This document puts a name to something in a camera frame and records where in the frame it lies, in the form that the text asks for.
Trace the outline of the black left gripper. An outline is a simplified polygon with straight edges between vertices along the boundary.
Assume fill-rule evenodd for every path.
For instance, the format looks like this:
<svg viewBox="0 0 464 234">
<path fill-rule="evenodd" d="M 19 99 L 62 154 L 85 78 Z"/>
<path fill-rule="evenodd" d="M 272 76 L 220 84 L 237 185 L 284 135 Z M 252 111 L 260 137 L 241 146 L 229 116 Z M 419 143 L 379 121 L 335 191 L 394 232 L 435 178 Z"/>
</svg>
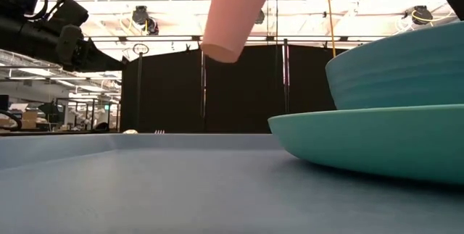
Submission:
<svg viewBox="0 0 464 234">
<path fill-rule="evenodd" d="M 0 49 L 40 59 L 78 72 L 119 71 L 125 65 L 84 41 L 81 29 L 66 25 L 58 33 L 42 22 L 0 16 Z"/>
</svg>

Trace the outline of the pink plastic cup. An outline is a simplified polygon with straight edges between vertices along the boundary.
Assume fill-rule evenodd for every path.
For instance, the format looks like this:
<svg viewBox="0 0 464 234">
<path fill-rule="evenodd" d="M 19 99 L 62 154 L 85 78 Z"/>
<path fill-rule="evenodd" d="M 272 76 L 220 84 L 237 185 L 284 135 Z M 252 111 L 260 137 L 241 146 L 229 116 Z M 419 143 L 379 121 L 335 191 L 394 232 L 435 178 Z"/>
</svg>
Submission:
<svg viewBox="0 0 464 234">
<path fill-rule="evenodd" d="M 201 44 L 211 59 L 234 63 L 240 57 L 265 0 L 211 0 Z"/>
</svg>

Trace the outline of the blue plastic bowl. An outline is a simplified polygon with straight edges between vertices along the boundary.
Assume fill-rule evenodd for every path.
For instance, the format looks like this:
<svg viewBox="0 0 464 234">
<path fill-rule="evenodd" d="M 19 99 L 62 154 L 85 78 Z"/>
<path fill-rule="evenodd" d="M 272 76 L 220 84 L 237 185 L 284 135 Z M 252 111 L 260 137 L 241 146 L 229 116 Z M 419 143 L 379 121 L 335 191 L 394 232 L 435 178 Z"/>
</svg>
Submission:
<svg viewBox="0 0 464 234">
<path fill-rule="evenodd" d="M 337 109 L 464 104 L 464 22 L 350 49 L 326 76 Z"/>
</svg>

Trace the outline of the teal plastic plate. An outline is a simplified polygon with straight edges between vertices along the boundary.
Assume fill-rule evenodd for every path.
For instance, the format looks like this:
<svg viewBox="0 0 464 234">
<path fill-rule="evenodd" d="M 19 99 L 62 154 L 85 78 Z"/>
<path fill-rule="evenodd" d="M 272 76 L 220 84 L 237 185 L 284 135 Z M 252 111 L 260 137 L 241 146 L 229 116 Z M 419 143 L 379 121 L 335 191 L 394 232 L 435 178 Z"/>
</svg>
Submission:
<svg viewBox="0 0 464 234">
<path fill-rule="evenodd" d="M 286 114 L 268 124 L 290 154 L 315 164 L 464 185 L 464 104 Z"/>
</svg>

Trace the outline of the black ceiling-mounted device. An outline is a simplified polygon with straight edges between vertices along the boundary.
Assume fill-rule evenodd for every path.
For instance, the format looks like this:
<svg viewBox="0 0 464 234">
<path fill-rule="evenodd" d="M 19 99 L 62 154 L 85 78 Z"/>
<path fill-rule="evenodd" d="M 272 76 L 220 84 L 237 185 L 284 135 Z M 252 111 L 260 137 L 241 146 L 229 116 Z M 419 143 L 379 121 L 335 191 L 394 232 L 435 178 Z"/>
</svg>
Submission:
<svg viewBox="0 0 464 234">
<path fill-rule="evenodd" d="M 132 21 L 146 35 L 159 35 L 157 21 L 149 16 L 147 6 L 136 6 L 132 14 Z"/>
<path fill-rule="evenodd" d="M 416 25 L 427 25 L 433 20 L 433 15 L 427 6 L 414 6 L 411 12 L 412 21 Z"/>
</svg>

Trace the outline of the black partition curtain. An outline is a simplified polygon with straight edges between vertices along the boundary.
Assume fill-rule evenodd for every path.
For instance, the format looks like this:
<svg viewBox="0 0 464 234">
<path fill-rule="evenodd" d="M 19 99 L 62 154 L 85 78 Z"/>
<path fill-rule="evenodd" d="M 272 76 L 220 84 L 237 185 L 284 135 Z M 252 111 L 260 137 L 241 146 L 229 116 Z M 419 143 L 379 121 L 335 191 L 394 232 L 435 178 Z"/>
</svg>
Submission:
<svg viewBox="0 0 464 234">
<path fill-rule="evenodd" d="M 289 113 L 333 110 L 325 66 L 334 51 L 289 45 Z M 234 64 L 206 57 L 206 116 L 201 106 L 201 51 L 143 58 L 138 132 L 268 133 L 285 114 L 282 46 L 249 46 Z M 135 130 L 138 60 L 123 70 L 120 129 Z"/>
</svg>

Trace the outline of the metal overhead rail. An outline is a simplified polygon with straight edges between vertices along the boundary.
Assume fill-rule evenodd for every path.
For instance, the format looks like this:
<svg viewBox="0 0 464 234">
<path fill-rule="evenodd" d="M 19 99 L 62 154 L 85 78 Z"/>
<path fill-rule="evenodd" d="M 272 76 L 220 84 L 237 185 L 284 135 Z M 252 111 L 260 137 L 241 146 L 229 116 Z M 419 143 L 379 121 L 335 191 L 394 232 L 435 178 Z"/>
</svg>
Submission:
<svg viewBox="0 0 464 234">
<path fill-rule="evenodd" d="M 94 42 L 126 42 L 126 41 L 202 41 L 202 35 L 161 35 L 161 36 L 142 36 L 142 35 L 133 35 L 133 36 L 92 36 L 91 40 Z M 385 38 L 385 36 L 375 35 L 375 36 L 367 36 L 367 35 L 360 35 L 360 36 L 334 36 L 333 39 L 335 41 L 341 42 L 371 42 L 377 41 L 379 39 Z M 298 41 L 298 42 L 324 42 L 330 41 L 330 36 L 314 36 L 314 35 L 306 35 L 306 36 L 269 36 L 269 35 L 252 35 L 248 37 L 246 40 L 247 42 L 255 42 L 255 41 Z"/>
</svg>

